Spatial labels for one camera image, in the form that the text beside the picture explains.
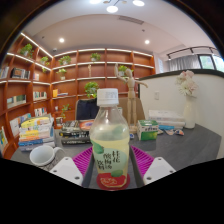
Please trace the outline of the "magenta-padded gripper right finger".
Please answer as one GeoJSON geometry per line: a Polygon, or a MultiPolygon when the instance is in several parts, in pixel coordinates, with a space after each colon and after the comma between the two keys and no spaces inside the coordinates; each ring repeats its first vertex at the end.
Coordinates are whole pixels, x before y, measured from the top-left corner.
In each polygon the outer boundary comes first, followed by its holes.
{"type": "Polygon", "coordinates": [[[143,187],[176,172],[164,158],[152,157],[135,146],[131,146],[131,160],[138,187],[143,187]]]}

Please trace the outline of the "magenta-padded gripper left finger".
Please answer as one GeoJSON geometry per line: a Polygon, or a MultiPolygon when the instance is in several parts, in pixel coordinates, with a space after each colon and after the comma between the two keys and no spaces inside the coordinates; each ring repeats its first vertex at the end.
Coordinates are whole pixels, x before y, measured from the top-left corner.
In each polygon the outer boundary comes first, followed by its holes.
{"type": "Polygon", "coordinates": [[[64,157],[50,170],[50,173],[87,188],[91,182],[93,165],[92,148],[88,148],[73,158],[64,157]]]}

